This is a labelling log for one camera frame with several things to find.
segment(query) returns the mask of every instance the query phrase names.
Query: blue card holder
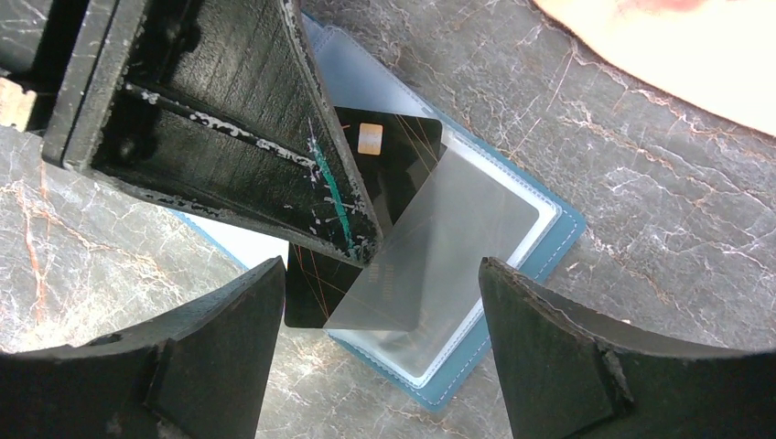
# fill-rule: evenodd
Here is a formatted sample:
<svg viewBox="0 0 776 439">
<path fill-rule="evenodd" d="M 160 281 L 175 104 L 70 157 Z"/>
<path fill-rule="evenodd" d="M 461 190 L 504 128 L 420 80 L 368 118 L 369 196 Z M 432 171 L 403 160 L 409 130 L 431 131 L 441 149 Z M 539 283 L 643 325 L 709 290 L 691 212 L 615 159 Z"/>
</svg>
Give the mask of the blue card holder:
<svg viewBox="0 0 776 439">
<path fill-rule="evenodd" d="M 417 96 L 343 30 L 336 27 L 322 27 L 307 18 L 305 26 L 316 55 L 318 70 L 334 105 L 439 119 L 454 130 L 456 135 L 467 139 L 470 146 L 478 153 L 487 156 L 501 169 L 521 177 L 560 206 L 562 210 L 560 217 L 520 268 L 522 273 L 538 282 L 546 280 L 549 273 L 584 231 L 586 227 L 584 218 L 495 148 L 475 137 Z M 441 410 L 449 402 L 464 379 L 490 349 L 490 336 L 483 317 L 463 337 L 433 378 L 424 387 L 418 389 L 370 359 L 358 348 L 336 338 L 335 340 L 432 412 Z"/>
</svg>

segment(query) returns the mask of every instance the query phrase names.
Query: card holder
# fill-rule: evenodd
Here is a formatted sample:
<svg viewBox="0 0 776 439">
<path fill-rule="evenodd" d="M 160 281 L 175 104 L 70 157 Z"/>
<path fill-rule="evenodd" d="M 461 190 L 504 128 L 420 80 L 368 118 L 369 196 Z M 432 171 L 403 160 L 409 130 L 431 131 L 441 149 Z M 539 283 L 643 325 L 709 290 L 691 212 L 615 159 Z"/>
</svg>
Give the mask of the card holder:
<svg viewBox="0 0 776 439">
<path fill-rule="evenodd" d="M 334 104 L 364 110 L 400 112 L 437 118 L 445 125 L 445 135 L 448 138 L 457 139 L 466 145 L 472 154 L 478 155 L 505 173 L 514 176 L 515 182 L 526 185 L 535 194 L 552 200 L 559 207 L 559 217 L 555 224 L 548 229 L 543 237 L 540 237 L 541 240 L 535 244 L 532 250 L 526 253 L 527 256 L 521 264 L 521 272 L 537 281 L 543 281 L 583 232 L 585 221 L 581 215 L 546 187 L 509 162 L 494 148 L 477 139 L 449 117 L 420 99 L 342 30 L 335 27 L 324 28 L 313 21 L 307 22 L 307 25 L 315 27 L 312 30 L 318 35 L 314 43 L 318 68 Z M 359 93 L 354 90 L 352 81 L 350 87 L 345 90 L 342 85 L 343 81 L 336 80 L 342 75 L 357 78 L 359 84 L 368 89 L 366 91 L 380 90 L 381 99 L 375 100 L 373 94 Z M 481 315 L 470 321 L 468 330 L 459 331 L 458 338 L 457 343 L 451 344 L 450 351 L 446 353 L 445 360 L 438 365 L 436 373 L 420 388 L 411 385 L 395 370 L 390 370 L 363 349 L 341 340 L 338 342 L 345 349 L 371 364 L 394 384 L 405 389 L 428 410 L 435 411 L 444 407 L 460 387 L 462 381 L 490 348 L 488 329 Z"/>
</svg>

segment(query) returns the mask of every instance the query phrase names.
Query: stitching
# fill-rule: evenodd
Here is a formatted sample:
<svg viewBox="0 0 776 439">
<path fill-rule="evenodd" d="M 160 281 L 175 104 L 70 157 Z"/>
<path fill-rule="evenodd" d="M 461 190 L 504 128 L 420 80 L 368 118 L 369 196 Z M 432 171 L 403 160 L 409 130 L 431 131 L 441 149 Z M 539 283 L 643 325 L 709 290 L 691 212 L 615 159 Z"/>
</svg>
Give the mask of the stitching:
<svg viewBox="0 0 776 439">
<path fill-rule="evenodd" d="M 341 33 L 341 34 L 343 34 L 345 37 L 347 37 L 347 38 L 346 38 L 346 40 L 347 40 L 347 41 L 348 41 L 348 42 L 349 42 L 349 43 L 350 43 L 352 46 L 354 46 L 355 48 L 357 48 L 358 50 L 360 50 L 361 52 L 363 52 L 364 54 L 366 54 L 366 55 L 367 55 L 367 59 L 369 59 L 369 60 L 370 60 L 370 61 L 372 61 L 373 63 L 375 63 L 375 64 L 377 64 L 378 66 L 380 66 L 380 68 L 381 68 L 381 70 L 383 70 L 383 72 L 387 72 L 387 73 L 388 73 L 388 75 L 386 75 L 386 76 L 387 76 L 387 77 L 388 77 L 390 80 L 392 80 L 392 81 L 394 81 L 394 82 L 397 82 L 397 83 L 398 83 L 398 84 L 399 84 L 399 85 L 400 85 L 402 88 L 404 88 L 404 90 L 405 90 L 405 91 L 407 91 L 407 92 L 408 92 L 408 94 L 409 94 L 409 95 L 410 95 L 410 96 L 411 96 L 411 97 L 412 97 L 412 98 L 413 98 L 413 99 L 414 99 L 416 102 L 418 102 L 418 103 L 420 103 L 420 104 L 423 104 L 423 105 L 426 105 L 426 103 L 425 103 L 425 102 L 422 102 L 422 101 L 420 100 L 420 98 L 419 98 L 419 97 L 416 95 L 416 93 L 415 93 L 414 91 L 410 90 L 410 88 L 409 88 L 409 87 L 407 87 L 407 86 L 406 86 L 406 84 L 404 84 L 403 82 L 401 82 L 400 80 L 398 80 L 398 78 L 396 78 L 396 77 L 395 77 L 393 74 L 391 74 L 391 72 L 390 72 L 390 71 L 387 71 L 387 69 L 385 68 L 385 66 L 384 66 L 383 64 L 381 64 L 381 63 L 380 63 L 380 62 L 379 62 L 377 59 L 375 59 L 375 58 L 372 56 L 372 54 L 371 54 L 371 53 L 367 52 L 365 48 L 363 48 L 363 47 L 362 47 L 362 46 L 360 46 L 359 44 L 356 44 L 356 43 L 355 43 L 355 41 L 353 41 L 353 40 L 352 40 L 352 38 L 350 38 L 350 36 L 348 36 L 348 34 L 347 34 L 346 32 L 344 32 L 343 30 L 339 29 L 338 27 L 327 27 L 327 29 L 329 30 L 328 34 L 327 34 L 325 37 L 319 38 L 319 39 L 318 39 L 318 41 L 317 41 L 317 44 L 315 45 L 315 51 L 316 51 L 316 52 L 318 51 L 318 49 L 319 49 L 319 48 L 323 47 L 323 46 L 324 46 L 324 45 L 325 45 L 325 44 L 326 44 L 326 43 L 327 43 L 327 42 L 328 42 L 328 41 L 329 41 L 329 40 L 330 40 L 332 37 L 334 37 L 334 35 L 335 35 L 335 34 Z M 499 168 L 501 171 L 504 171 L 504 172 L 505 172 L 507 175 L 509 175 L 510 177 L 512 177 L 512 179 L 513 179 L 513 180 L 514 180 L 516 183 L 518 183 L 519 185 L 521 185 L 523 188 L 525 188 L 525 189 L 529 190 L 530 192 L 532 192 L 533 194 L 535 194 L 535 195 L 536 195 L 537 197 L 539 197 L 539 198 L 542 198 L 542 199 L 544 199 L 544 200 L 549 200 L 549 198 L 547 198 L 547 197 L 546 197 L 546 196 L 545 196 L 543 193 L 539 192 L 539 191 L 538 191 L 538 190 L 537 190 L 535 187 L 532 187 L 532 186 L 528 185 L 528 183 L 527 183 L 527 182 L 525 182 L 525 180 L 523 180 L 522 178 L 519 178 L 519 176 L 515 175 L 515 174 L 514 174 L 514 172 L 512 172 L 512 171 L 511 171 L 511 170 L 509 170 L 509 169 L 504 169 L 506 166 L 504 166 L 504 164 L 503 164 L 503 163 L 501 163 L 501 161 L 499 161 L 497 158 L 494 158 L 494 157 L 492 157 L 491 155 L 485 155 L 485 153 L 484 153 L 483 149 L 482 149 L 481 147 L 479 147 L 478 145 L 474 144 L 474 142 L 470 141 L 470 140 L 469 140 L 469 139 L 467 139 L 467 138 L 463 138 L 463 139 L 459 139 L 459 140 L 463 140 L 463 141 L 466 143 L 466 145 L 467 145 L 469 148 L 471 148 L 471 149 L 472 149 L 473 151 L 475 151 L 477 154 L 479 154 L 480 156 L 482 156 L 483 158 L 485 158 L 486 160 L 488 160 L 489 162 L 491 162 L 493 165 L 497 166 L 497 167 L 498 167 L 498 168 Z M 554 258 L 557 256 L 557 254 L 558 254 L 558 253 L 561 251 L 561 249 L 564 247 L 564 245 L 566 245 L 566 243 L 567 243 L 567 242 L 568 242 L 568 241 L 571 239 L 571 237 L 574 235 L 574 233 L 577 231 L 577 228 L 579 227 L 579 223 L 577 222 L 577 219 L 575 219 L 573 216 L 571 216 L 571 214 L 569 214 L 569 213 L 568 213 L 568 212 L 567 212 L 565 209 L 563 209 L 563 213 L 564 213 L 564 215 L 568 216 L 570 220 L 572 220 L 572 221 L 574 222 L 574 226 L 572 227 L 571 231 L 570 231 L 570 232 L 568 232 L 568 236 L 566 236 L 566 238 L 565 238 L 565 239 L 564 239 L 564 240 L 563 240 L 563 241 L 560 243 L 560 245 L 558 246 L 558 248 L 557 248 L 557 249 L 555 249 L 555 251 L 554 251 L 554 252 L 553 252 L 553 254 L 552 254 L 550 257 L 549 257 L 549 259 L 547 259 L 547 262 L 545 262 L 545 263 L 544 263 L 544 265 L 542 265 L 542 268 L 539 270 L 539 273 L 537 273 L 537 274 L 536 274 L 536 276 L 534 276 L 534 278 L 535 278 L 535 277 L 539 277 L 539 276 L 540 276 L 540 275 L 541 275 L 541 274 L 544 272 L 544 270 L 547 268 L 547 266 L 550 264 L 550 262 L 552 262 L 552 261 L 553 261 L 553 259 L 554 259 Z M 479 321 L 479 319 L 472 320 L 472 323 L 471 323 L 471 325 L 469 326 L 469 329 L 471 329 L 471 327 L 473 327 L 473 326 L 475 325 L 476 321 Z M 458 336 L 457 343 L 454 345 L 454 346 L 456 346 L 456 348 L 458 347 L 458 342 L 459 342 L 459 340 L 460 340 L 461 338 L 463 338 L 463 337 L 464 337 L 464 334 L 468 334 L 468 331 L 463 331 L 463 332 L 462 332 L 462 333 L 461 333 L 461 334 Z M 407 386 L 407 389 L 408 389 L 409 391 L 411 391 L 411 392 L 412 392 L 412 393 L 414 393 L 415 395 L 419 396 L 421 399 L 423 399 L 423 401 L 427 402 L 428 404 L 430 404 L 430 405 L 432 405 L 432 406 L 437 406 L 437 405 L 439 405 L 439 404 L 441 404 L 441 403 L 442 403 L 442 401 L 445 399 L 445 397 L 447 396 L 447 394 L 450 392 L 450 389 L 452 389 L 452 387 L 455 385 L 455 383 L 456 383 L 456 382 L 458 382 L 458 380 L 460 379 L 461 375 L 463 374 L 463 371 L 464 371 L 464 370 L 466 370 L 466 367 L 467 367 L 469 364 L 471 364 L 471 362 L 472 362 L 472 361 L 474 361 L 474 358 L 475 358 L 475 357 L 477 357 L 477 354 L 479 354 L 479 353 L 480 353 L 480 351 L 482 351 L 482 349 L 485 347 L 485 345 L 486 345 L 486 344 L 488 344 L 488 342 L 489 342 L 489 341 L 490 341 L 490 336 L 487 336 L 487 337 L 485 337 L 485 340 L 484 340 L 484 341 L 482 341 L 482 344 L 480 344 L 480 347 L 479 347 L 479 348 L 477 348 L 477 350 L 475 350 L 475 351 L 474 351 L 474 353 L 471 355 L 471 357 L 469 358 L 469 360 L 468 360 L 468 361 L 467 361 L 467 362 L 466 362 L 466 363 L 463 365 L 463 367 L 461 368 L 461 370 L 458 372 L 458 374 L 455 376 L 455 378 L 454 378 L 454 379 L 453 379 L 453 380 L 450 382 L 450 384 L 447 386 L 447 388 L 445 389 L 445 391 L 442 393 L 442 395 L 439 397 L 439 399 L 438 399 L 436 402 L 432 402 L 432 401 L 430 401 L 428 398 L 426 398 L 426 396 L 424 396 L 424 395 L 422 395 L 421 393 L 419 393 L 419 392 L 418 392 L 418 391 L 417 391 L 415 388 L 413 388 L 413 386 L 412 386 L 411 384 L 409 384 L 409 383 L 408 383 L 408 382 L 407 382 L 405 379 L 403 379 L 403 378 L 401 378 L 401 377 L 397 376 L 397 375 L 396 375 L 396 374 L 395 374 L 395 373 L 394 373 L 392 370 L 389 370 L 389 369 L 387 369 L 387 368 L 386 368 L 386 367 L 385 367 L 385 366 L 384 366 L 384 365 L 383 365 L 383 364 L 382 364 L 380 361 L 378 361 L 377 359 L 375 359 L 375 358 L 374 358 L 373 356 L 371 356 L 369 353 L 365 352 L 365 351 L 364 351 L 364 350 L 362 350 L 361 348 L 359 348 L 359 347 L 357 347 L 357 346 L 355 346 L 355 345 L 352 345 L 352 344 L 350 344 L 350 343 L 348 343 L 348 345 L 349 345 L 349 346 L 351 346 L 352 348 L 356 349 L 357 351 L 359 351 L 359 352 L 360 352 L 360 353 L 361 353 L 361 354 L 362 354 L 362 355 L 363 355 L 363 356 L 364 356 L 364 357 L 365 357 L 367 360 L 369 360 L 369 361 L 370 361 L 370 362 L 371 362 L 371 363 L 372 363 L 374 366 L 377 366 L 378 368 L 380 368 L 380 369 L 384 370 L 385 372 L 387 372 L 387 373 L 388 373 L 390 376 L 392 376 L 392 377 L 394 377 L 395 379 L 397 379 L 397 380 L 399 380 L 400 382 L 402 382 L 402 383 L 403 383 L 405 386 Z M 453 350 L 453 348 L 449 348 L 449 349 L 448 349 L 448 350 L 445 352 L 445 354 L 444 354 L 443 356 L 446 356 L 446 355 L 449 353 L 449 351 L 450 351 L 450 350 Z"/>
</svg>

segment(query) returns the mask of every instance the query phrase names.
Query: black card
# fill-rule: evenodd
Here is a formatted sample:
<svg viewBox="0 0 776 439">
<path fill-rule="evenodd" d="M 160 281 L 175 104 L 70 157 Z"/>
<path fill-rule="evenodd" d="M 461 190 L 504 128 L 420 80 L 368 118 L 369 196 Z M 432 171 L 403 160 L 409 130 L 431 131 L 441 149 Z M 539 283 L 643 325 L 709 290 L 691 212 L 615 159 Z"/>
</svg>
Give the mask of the black card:
<svg viewBox="0 0 776 439">
<path fill-rule="evenodd" d="M 336 110 L 387 236 L 437 166 L 444 151 L 442 123 L 385 112 Z M 378 270 L 375 275 L 390 275 L 389 272 Z M 286 274 L 286 325 L 323 327 L 359 274 L 361 268 L 291 244 Z M 372 327 L 370 322 L 354 320 L 353 329 L 411 330 L 418 310 L 419 306 L 407 304 L 406 320 L 396 324 L 401 327 Z"/>
</svg>

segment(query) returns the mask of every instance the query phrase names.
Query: marble surface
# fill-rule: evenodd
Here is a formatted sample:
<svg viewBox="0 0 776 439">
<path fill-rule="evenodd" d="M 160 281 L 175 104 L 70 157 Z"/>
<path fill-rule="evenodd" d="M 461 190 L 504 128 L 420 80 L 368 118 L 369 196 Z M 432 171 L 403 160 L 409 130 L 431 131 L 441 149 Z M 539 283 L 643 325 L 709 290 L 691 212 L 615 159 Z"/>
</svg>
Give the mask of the marble surface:
<svg viewBox="0 0 776 439">
<path fill-rule="evenodd" d="M 776 141 L 609 67 L 523 0 L 307 1 L 583 212 L 548 285 L 662 334 L 776 346 Z M 166 210 L 0 131 L 0 349 L 79 344 L 242 269 Z M 429 414 L 316 331 L 281 330 L 257 437 L 511 437 L 488 356 Z"/>
</svg>

